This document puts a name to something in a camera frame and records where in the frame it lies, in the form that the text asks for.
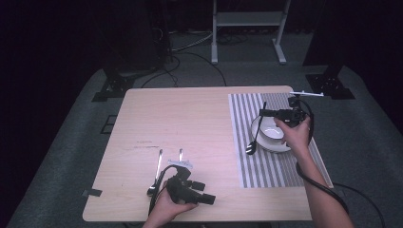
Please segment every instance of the dark background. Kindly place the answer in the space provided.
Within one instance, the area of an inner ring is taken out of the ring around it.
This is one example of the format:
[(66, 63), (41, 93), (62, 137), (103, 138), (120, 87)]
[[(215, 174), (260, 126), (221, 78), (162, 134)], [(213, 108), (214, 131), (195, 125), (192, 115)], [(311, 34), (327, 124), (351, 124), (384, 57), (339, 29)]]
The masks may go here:
[[(283, 3), (219, 2), (220, 10), (278, 10)], [(335, 55), (341, 58), (401, 131), (399, 1), (329, 0), (325, 8), (323, 0), (301, 2), (291, 4), (286, 32), (317, 27), (305, 64), (327, 65)], [(211, 3), (167, 1), (169, 29), (210, 29)], [(82, 87), (103, 67), (110, 44), (96, 28), (90, 13), (95, 8), (88, 8), (87, 1), (2, 1), (0, 10), (1, 227), (24, 196)]]

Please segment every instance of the white shelf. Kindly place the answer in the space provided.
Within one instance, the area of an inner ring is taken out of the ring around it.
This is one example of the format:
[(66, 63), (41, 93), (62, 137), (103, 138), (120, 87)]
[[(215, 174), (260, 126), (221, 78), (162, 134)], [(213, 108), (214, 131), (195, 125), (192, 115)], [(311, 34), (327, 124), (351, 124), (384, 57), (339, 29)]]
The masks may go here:
[(283, 11), (262, 11), (262, 12), (217, 12), (217, 0), (213, 0), (213, 39), (211, 42), (211, 63), (219, 62), (217, 50), (217, 28), (218, 27), (245, 27), (245, 26), (278, 26), (278, 35), (273, 39), (278, 61), (281, 65), (287, 63), (279, 42), (284, 31), (287, 20), (288, 9), (291, 0), (285, 0)]
[(218, 12), (218, 27), (279, 26), (281, 11), (271, 12)]

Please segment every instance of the human hand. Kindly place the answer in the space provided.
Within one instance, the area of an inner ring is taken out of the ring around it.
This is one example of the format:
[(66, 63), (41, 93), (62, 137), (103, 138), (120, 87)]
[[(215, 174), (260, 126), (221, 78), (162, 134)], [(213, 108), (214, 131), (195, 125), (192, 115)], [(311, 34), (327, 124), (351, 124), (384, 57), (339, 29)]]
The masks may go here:
[(311, 119), (307, 116), (303, 122), (296, 127), (289, 127), (285, 122), (274, 118), (276, 125), (284, 133), (282, 143), (287, 143), (293, 150), (297, 160), (309, 156), (309, 126)]
[(159, 195), (156, 204), (148, 216), (143, 228), (157, 228), (173, 220), (178, 214), (190, 211), (199, 206), (194, 203), (177, 204), (172, 201), (163, 183), (163, 191)]

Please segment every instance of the striped mat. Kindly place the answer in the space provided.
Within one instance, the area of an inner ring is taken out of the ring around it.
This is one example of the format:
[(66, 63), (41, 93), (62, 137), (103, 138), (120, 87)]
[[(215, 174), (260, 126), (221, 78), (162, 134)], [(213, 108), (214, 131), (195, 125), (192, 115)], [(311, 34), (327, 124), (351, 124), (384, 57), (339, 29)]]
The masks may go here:
[[(267, 102), (266, 109), (288, 109), (290, 106), (287, 99), (291, 96), (293, 95), (289, 93), (228, 95), (241, 187), (303, 186), (303, 180), (296, 172), (297, 160), (291, 151), (275, 154), (258, 145), (257, 152), (253, 156), (245, 153), (246, 146), (253, 140), (252, 121), (259, 115), (263, 103)], [(314, 139), (309, 144), (309, 150), (326, 182), (333, 187)]]

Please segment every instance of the human arm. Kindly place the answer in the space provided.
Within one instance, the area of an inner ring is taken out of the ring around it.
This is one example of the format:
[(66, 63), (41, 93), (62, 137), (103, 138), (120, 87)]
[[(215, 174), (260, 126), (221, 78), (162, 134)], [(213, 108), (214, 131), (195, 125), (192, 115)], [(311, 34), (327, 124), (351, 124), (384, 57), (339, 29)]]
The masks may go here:
[(168, 191), (164, 187), (143, 228), (163, 227), (178, 214), (190, 211), (197, 206), (198, 204), (194, 203), (177, 204), (173, 202)]
[[(308, 149), (310, 118), (307, 117), (293, 128), (276, 118), (275, 123), (284, 132), (283, 142), (287, 142), (287, 145), (291, 147), (303, 174), (327, 186)], [(311, 216), (316, 227), (354, 227), (350, 217), (336, 199), (311, 183), (307, 181), (304, 183)]]

